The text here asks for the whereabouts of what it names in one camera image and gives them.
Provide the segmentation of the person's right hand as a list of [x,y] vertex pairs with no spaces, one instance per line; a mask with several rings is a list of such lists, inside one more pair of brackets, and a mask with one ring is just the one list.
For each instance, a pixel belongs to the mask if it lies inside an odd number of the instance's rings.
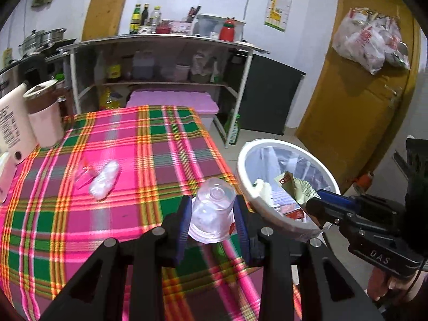
[[414,275],[410,280],[401,280],[394,276],[389,276],[385,271],[374,267],[367,286],[366,293],[374,301],[386,296],[388,292],[398,293],[394,300],[395,304],[402,301],[411,301],[414,299],[422,285],[427,280],[427,272],[422,271],[417,277]]

